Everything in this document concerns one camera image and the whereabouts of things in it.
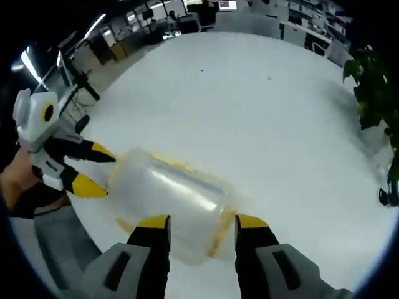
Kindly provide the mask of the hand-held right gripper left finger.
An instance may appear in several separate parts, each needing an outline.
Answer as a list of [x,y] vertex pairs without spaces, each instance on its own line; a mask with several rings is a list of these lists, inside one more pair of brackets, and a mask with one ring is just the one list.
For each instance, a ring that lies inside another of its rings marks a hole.
[[171,216],[142,219],[85,269],[85,298],[164,298],[170,271]]

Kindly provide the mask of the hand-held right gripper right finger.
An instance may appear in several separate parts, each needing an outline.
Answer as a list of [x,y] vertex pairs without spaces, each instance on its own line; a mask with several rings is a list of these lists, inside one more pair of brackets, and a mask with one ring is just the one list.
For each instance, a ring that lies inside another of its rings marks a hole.
[[235,215],[235,269],[242,298],[353,298],[320,276],[319,267],[289,244],[281,244],[264,220]]

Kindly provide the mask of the person's left hand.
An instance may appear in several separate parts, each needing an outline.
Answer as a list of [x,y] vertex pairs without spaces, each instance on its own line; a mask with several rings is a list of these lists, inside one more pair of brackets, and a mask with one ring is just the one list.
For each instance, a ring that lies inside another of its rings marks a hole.
[[20,149],[1,173],[1,194],[6,207],[13,210],[20,195],[38,182],[39,178],[32,170],[30,153]]

